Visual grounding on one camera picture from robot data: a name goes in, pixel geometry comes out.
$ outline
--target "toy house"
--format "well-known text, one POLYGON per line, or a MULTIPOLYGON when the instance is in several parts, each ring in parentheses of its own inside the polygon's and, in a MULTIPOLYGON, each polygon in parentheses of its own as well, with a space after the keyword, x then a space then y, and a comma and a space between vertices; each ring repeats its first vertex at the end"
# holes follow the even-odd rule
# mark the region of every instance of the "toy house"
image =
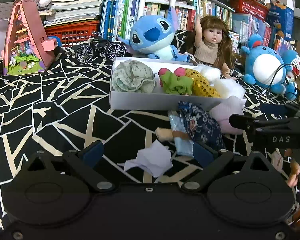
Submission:
POLYGON ((48 39, 35 0, 12 6, 3 55, 4 75, 43 72, 55 60, 55 39, 48 39))

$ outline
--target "silver bolt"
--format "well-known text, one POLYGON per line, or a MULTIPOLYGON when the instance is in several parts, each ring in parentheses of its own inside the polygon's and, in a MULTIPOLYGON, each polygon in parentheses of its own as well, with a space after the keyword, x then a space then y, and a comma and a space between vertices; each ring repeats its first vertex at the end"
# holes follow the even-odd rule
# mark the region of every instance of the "silver bolt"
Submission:
POLYGON ((278 232, 275 235, 275 240, 284 240, 286 238, 286 234, 284 232, 278 232))
POLYGON ((195 181, 189 181, 189 182, 186 182, 184 184, 185 188, 186 189, 198 189, 200 187, 200 184, 198 182, 195 182, 195 181))
POLYGON ((23 235, 20 232, 14 232, 13 233, 13 238, 15 240, 22 240, 23 239, 23 235))
POLYGON ((109 181, 101 181, 97 184, 98 189, 110 189, 112 187, 112 183, 109 181))

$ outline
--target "red plastic basket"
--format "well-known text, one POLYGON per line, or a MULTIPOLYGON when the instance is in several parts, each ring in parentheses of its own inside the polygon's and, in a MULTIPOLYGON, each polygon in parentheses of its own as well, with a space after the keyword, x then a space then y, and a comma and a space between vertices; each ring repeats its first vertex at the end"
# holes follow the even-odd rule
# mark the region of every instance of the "red plastic basket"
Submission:
POLYGON ((249 13, 254 17, 264 21, 268 15, 267 6, 256 0, 229 0, 230 5, 237 13, 249 13))
POLYGON ((47 27, 47 36, 53 35, 61 39, 62 47, 69 48, 77 43, 87 41, 92 31, 98 29, 98 20, 72 23, 60 26, 47 27))

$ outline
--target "brown strap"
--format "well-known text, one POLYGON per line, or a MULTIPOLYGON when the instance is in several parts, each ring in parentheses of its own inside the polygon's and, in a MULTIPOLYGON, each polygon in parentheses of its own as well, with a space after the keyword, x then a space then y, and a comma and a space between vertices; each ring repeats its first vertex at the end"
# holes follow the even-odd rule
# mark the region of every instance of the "brown strap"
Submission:
POLYGON ((180 131, 172 131, 172 136, 175 137, 180 137, 183 140, 190 140, 189 135, 187 133, 184 132, 180 132, 180 131))

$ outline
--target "white box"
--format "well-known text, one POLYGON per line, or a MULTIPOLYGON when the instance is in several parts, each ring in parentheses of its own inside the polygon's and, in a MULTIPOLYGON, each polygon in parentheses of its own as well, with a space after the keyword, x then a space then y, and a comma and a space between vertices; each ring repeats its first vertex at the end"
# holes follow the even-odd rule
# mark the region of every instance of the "white box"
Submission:
POLYGON ((193 69, 194 65, 192 63, 138 57, 117 57, 113 62, 111 76, 114 69, 121 62, 129 59, 140 61, 150 67, 155 73, 154 80, 157 82, 157 86, 152 93, 117 92, 114 91, 110 80, 110 108, 113 110, 178 110, 178 102, 186 101, 201 104, 203 110, 209 111, 224 100, 221 98, 170 95, 163 92, 159 83, 158 71, 161 68, 167 68, 171 72, 179 67, 193 69))

